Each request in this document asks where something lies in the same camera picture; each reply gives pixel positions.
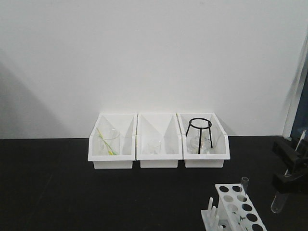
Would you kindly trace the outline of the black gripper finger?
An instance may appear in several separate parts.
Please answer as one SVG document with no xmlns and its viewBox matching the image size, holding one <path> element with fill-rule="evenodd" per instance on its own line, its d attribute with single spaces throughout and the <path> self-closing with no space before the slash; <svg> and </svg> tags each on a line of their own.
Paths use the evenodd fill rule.
<svg viewBox="0 0 308 231">
<path fill-rule="evenodd" d="M 274 174 L 272 185 L 279 193 L 307 193 L 308 166 L 286 164 L 287 174 Z"/>
<path fill-rule="evenodd" d="M 272 150 L 286 164 L 287 168 L 307 168 L 308 142 L 301 141 L 298 148 L 295 150 L 284 141 L 275 141 Z"/>
</svg>

